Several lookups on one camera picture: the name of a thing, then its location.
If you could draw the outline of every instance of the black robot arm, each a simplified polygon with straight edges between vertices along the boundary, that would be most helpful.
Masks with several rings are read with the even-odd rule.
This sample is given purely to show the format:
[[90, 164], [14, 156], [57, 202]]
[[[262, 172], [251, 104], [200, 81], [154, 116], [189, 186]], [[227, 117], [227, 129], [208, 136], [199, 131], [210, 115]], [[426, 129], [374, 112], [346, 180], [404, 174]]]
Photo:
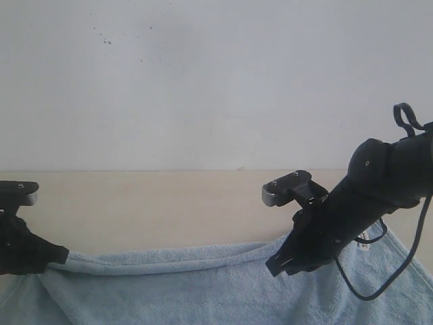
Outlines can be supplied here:
[[[410, 124], [403, 122], [402, 111]], [[365, 242], [357, 236], [370, 225], [380, 220], [386, 233], [383, 215], [413, 208], [422, 198], [426, 198], [426, 211], [433, 193], [433, 123], [421, 126], [406, 103], [394, 107], [394, 117], [407, 137], [393, 144], [376, 139], [361, 144], [347, 176], [330, 193], [306, 171], [263, 186], [266, 205], [280, 207], [296, 200], [302, 207], [283, 246], [267, 261], [274, 276], [311, 272], [333, 261], [340, 268], [341, 250], [352, 240]], [[423, 133], [415, 135], [414, 128]]]

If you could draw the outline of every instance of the towel fold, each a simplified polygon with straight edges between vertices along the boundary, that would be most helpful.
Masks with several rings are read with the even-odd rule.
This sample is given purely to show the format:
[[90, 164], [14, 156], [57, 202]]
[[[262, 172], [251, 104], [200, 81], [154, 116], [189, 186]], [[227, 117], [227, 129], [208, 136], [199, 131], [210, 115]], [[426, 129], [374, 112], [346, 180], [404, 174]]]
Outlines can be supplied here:
[[[381, 230], [376, 225], [369, 237]], [[0, 324], [433, 324], [433, 279], [414, 261], [378, 299], [358, 300], [335, 263], [274, 278], [272, 242], [88, 256], [18, 276], [0, 298]], [[364, 295], [379, 288], [407, 249], [389, 232], [341, 262]]]

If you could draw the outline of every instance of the blue cloth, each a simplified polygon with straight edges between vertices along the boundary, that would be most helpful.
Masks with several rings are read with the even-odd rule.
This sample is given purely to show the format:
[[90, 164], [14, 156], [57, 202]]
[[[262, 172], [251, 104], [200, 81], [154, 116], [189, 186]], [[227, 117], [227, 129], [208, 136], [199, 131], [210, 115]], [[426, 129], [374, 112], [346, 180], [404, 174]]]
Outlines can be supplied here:
[[[380, 233], [376, 226], [370, 238]], [[273, 242], [86, 256], [17, 277], [0, 299], [0, 324], [432, 324], [433, 281], [417, 262], [375, 301], [358, 300], [335, 263], [273, 278]], [[407, 250], [390, 232], [369, 250], [341, 255], [363, 294], [377, 289]]]

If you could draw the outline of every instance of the black cable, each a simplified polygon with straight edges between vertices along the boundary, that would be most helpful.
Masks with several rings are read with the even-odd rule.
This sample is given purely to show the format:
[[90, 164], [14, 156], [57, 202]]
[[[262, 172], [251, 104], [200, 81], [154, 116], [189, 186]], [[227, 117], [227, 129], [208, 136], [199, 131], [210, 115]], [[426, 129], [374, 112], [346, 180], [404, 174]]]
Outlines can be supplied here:
[[386, 226], [386, 224], [384, 223], [384, 221], [382, 220], [382, 218], [379, 218], [379, 223], [382, 226], [382, 235], [380, 235], [380, 236], [378, 236], [376, 238], [370, 239], [370, 240], [366, 240], [366, 239], [362, 239], [362, 238], [356, 237], [354, 239], [354, 241], [358, 242], [359, 244], [374, 244], [375, 242], [378, 242], [388, 232], [388, 227]]
[[412, 248], [411, 248], [409, 254], [407, 255], [407, 258], [405, 259], [403, 264], [391, 275], [391, 277], [389, 277], [389, 279], [387, 279], [387, 281], [379, 288], [379, 290], [377, 290], [375, 293], [373, 293], [370, 296], [360, 295], [355, 290], [355, 288], [353, 287], [353, 285], [350, 283], [349, 279], [347, 278], [346, 273], [344, 273], [343, 267], [341, 266], [340, 261], [338, 260], [337, 254], [335, 253], [335, 250], [334, 249], [332, 250], [332, 255], [334, 256], [337, 267], [340, 270], [340, 273], [341, 273], [345, 283], [349, 287], [350, 291], [352, 291], [352, 293], [356, 297], [360, 298], [360, 300], [371, 301], [371, 300], [378, 298], [391, 285], [391, 283], [395, 279], [397, 279], [397, 277], [406, 269], [406, 267], [410, 264], [410, 262], [412, 262], [412, 258], [415, 256], [415, 253], [416, 253], [418, 245], [419, 245], [419, 241], [421, 240], [422, 228], [424, 226], [424, 221], [426, 219], [427, 210], [428, 210], [428, 207], [430, 206], [431, 201], [432, 201], [432, 195], [429, 194], [426, 197], [426, 200], [424, 202], [424, 206], [422, 207], [422, 210], [421, 210], [421, 214], [419, 215], [417, 231], [415, 233], [415, 238], [413, 240]]

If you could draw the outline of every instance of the beige table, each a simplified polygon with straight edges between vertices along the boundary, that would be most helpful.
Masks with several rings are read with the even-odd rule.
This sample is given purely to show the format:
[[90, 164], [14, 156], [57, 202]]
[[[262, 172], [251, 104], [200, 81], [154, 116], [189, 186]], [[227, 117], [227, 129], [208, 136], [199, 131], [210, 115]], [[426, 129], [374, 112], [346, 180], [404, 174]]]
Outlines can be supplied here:
[[[36, 234], [87, 254], [272, 240], [292, 229], [296, 203], [268, 208], [261, 186], [289, 171], [0, 173], [37, 181], [39, 200], [19, 215]], [[312, 171], [331, 190], [344, 171]], [[420, 207], [385, 222], [411, 246]], [[418, 259], [433, 272], [433, 214]], [[0, 290], [9, 276], [0, 276]]]

